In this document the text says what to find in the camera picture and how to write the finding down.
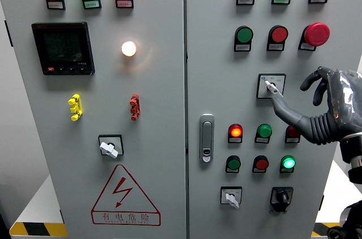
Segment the electrical hazard warning sign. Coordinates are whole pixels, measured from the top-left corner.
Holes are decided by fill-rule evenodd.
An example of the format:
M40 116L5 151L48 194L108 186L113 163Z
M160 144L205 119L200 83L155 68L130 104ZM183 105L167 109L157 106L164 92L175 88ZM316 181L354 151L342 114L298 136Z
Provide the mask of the electrical hazard warning sign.
M118 164L92 208L93 224L160 226L161 214L141 186Z

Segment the lightning bolt symbol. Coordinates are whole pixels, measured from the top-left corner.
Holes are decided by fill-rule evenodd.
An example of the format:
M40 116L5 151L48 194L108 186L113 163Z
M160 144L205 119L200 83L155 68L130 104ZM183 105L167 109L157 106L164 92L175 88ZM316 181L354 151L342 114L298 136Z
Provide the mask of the lightning bolt symbol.
M121 192L127 192L124 197L120 200L120 202L117 202L117 204L115 205L116 208L118 208L119 206L122 205L122 201L126 198L126 196L130 193L130 191L133 189L133 188L127 188L127 189L123 189L123 190L119 190L119 188L122 186L122 184L124 183L124 181L126 180L125 177L122 177L122 179L119 181L117 187L114 189L113 193L112 194L117 194L117 193L121 193Z

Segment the green indicator light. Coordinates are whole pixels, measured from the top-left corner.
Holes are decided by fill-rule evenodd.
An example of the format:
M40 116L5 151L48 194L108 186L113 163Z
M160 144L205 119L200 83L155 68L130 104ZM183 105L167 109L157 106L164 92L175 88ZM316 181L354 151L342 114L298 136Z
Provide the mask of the green indicator light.
M282 160L284 168L293 168L295 166L295 160L292 156L286 156Z
M242 43L249 42L253 37L253 33L249 28L242 28L238 32L238 40Z
M237 170L240 167L240 162L238 160L231 160L228 166L231 170Z
M257 133L262 138L268 138L272 135L271 129L269 124L263 124L258 127Z

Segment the robotic arm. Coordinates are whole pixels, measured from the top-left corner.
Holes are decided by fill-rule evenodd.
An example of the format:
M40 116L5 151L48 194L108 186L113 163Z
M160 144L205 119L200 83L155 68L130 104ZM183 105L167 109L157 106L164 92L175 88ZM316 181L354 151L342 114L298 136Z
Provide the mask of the robotic arm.
M362 75L354 71L333 71L318 67L300 86L302 91L321 79L313 97L313 104L321 104L327 91L328 111L308 118L291 109L278 89L266 81L273 93L275 114L294 127L309 142L326 144L339 141L343 161L351 164L350 182L362 184ZM362 239L362 201L348 206L341 215L342 227L328 230L331 239Z

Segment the white light bulb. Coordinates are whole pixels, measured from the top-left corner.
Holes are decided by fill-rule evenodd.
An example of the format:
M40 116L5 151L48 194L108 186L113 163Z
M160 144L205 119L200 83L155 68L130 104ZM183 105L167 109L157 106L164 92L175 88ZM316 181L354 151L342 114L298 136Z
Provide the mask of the white light bulb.
M126 41L122 44L122 53L128 57L133 56L136 53L137 46L132 41Z

